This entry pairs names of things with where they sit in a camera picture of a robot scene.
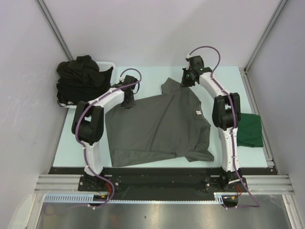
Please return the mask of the grey t shirt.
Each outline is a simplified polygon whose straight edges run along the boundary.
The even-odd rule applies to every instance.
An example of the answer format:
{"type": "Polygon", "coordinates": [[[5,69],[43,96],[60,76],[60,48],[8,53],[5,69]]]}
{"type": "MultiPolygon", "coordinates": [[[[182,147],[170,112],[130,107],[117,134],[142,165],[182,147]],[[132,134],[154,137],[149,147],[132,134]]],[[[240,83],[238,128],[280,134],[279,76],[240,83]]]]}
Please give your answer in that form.
{"type": "Polygon", "coordinates": [[[105,115],[112,166],[125,167],[185,157],[213,161],[211,126],[195,93],[168,78],[161,95],[135,101],[130,109],[115,106],[105,115]]]}

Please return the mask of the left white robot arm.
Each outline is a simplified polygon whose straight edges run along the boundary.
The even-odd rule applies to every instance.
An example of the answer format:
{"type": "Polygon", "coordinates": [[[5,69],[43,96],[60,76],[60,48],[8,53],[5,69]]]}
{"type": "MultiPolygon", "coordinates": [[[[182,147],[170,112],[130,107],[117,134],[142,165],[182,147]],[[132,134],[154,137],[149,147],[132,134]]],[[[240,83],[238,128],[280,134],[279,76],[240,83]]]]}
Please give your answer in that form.
{"type": "Polygon", "coordinates": [[[105,178],[100,176],[104,166],[100,153],[100,140],[104,133],[105,114],[121,104],[129,107],[134,101],[133,91],[141,79],[126,75],[124,79],[110,87],[103,95],[89,101],[80,101],[76,106],[71,131],[82,146],[85,176],[89,186],[99,191],[105,186],[105,178]]]}

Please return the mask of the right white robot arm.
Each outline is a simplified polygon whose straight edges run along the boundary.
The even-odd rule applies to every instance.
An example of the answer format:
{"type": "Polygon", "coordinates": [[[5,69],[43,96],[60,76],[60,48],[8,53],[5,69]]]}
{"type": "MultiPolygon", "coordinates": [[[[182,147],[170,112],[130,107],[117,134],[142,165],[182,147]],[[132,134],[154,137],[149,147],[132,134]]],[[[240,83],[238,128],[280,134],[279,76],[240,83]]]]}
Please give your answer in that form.
{"type": "Polygon", "coordinates": [[[187,56],[188,67],[183,68],[181,86],[198,83],[214,99],[212,121],[218,128],[222,146],[222,173],[220,187],[232,191],[245,186],[237,153],[237,131],[241,119],[240,95],[227,91],[213,76],[213,70],[204,66],[201,56],[187,56]]]}

